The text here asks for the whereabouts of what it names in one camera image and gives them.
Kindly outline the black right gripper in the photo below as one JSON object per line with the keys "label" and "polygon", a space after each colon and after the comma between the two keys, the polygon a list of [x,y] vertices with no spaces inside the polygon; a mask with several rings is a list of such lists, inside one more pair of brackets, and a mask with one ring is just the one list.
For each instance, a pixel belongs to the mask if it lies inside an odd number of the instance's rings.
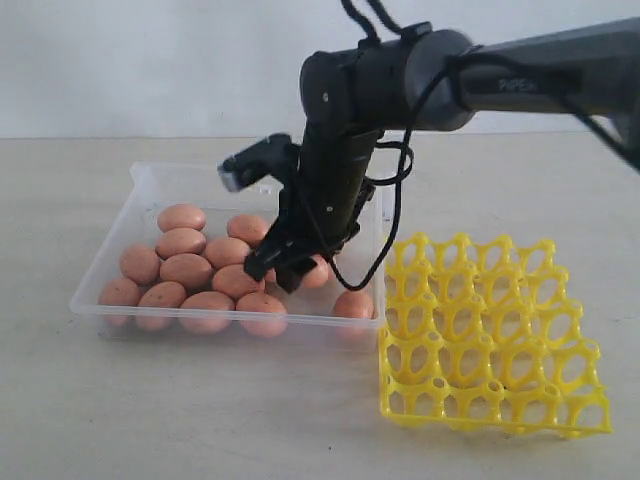
{"label": "black right gripper", "polygon": [[[335,133],[310,122],[305,125],[298,169],[285,196],[286,212],[244,259],[248,275],[264,280],[266,272],[273,268],[277,285],[292,294],[318,266],[315,259],[307,256],[330,258],[342,249],[353,236],[357,218],[354,211],[375,144],[382,134],[383,130],[375,127]],[[283,260],[293,261],[283,265]]]}

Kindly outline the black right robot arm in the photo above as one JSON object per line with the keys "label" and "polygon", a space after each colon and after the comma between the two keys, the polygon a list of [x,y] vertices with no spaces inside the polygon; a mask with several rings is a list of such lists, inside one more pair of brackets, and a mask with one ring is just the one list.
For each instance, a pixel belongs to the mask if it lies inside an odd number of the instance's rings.
{"label": "black right robot arm", "polygon": [[359,229],[366,171],[388,131],[451,132],[482,111],[569,114],[629,166],[639,164],[639,21],[475,45],[416,25],[376,46],[317,52],[300,72],[300,144],[258,145],[257,166],[281,181],[279,215],[245,260],[292,292],[311,259],[331,259]]}

